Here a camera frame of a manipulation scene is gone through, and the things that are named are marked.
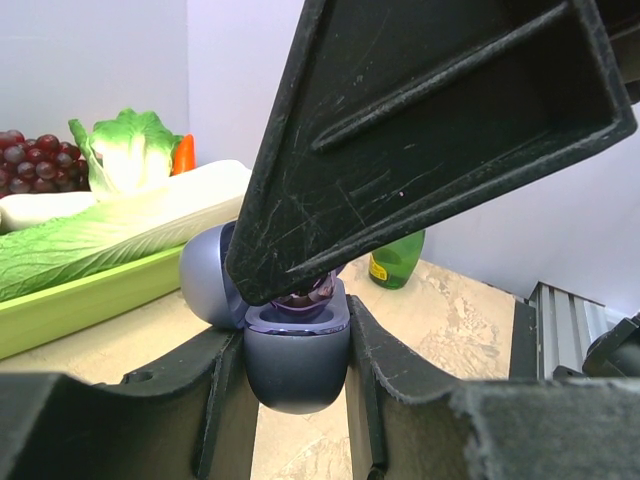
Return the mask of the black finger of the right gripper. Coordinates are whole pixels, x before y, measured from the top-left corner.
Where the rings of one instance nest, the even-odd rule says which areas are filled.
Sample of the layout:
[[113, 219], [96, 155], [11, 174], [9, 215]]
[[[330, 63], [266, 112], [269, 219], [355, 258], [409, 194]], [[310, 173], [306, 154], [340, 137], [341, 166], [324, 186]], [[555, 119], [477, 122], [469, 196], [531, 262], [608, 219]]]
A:
[[251, 305], [637, 128], [634, 1], [308, 1], [225, 266]]

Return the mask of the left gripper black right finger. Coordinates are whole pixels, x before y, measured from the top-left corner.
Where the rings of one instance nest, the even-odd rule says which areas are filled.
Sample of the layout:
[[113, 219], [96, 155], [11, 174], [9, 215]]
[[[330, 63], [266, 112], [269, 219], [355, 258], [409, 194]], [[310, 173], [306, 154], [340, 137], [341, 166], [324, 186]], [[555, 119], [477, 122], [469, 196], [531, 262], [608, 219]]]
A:
[[635, 479], [635, 379], [468, 381], [347, 300], [346, 405], [357, 479]]

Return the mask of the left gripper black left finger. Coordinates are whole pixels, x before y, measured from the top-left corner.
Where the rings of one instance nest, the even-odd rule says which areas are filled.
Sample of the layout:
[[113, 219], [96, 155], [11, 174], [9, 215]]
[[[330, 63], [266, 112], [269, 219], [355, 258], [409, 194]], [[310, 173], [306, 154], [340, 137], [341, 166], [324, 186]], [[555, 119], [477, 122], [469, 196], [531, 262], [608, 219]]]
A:
[[258, 402], [241, 333], [209, 328], [114, 385], [1, 376], [4, 479], [248, 479]]

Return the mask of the blue-grey earbud charging case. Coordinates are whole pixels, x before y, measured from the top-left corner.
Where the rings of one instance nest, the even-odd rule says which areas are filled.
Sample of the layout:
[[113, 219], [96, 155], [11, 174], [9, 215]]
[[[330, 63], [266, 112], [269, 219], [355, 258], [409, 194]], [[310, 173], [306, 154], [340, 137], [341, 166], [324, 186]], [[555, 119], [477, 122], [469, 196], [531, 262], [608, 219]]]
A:
[[250, 306], [225, 270], [235, 225], [208, 229], [184, 247], [181, 290], [190, 310], [223, 330], [242, 334], [249, 384], [265, 406], [283, 413], [310, 414], [331, 405], [347, 373], [350, 313], [337, 277], [332, 299], [303, 314], [276, 309], [271, 301]]

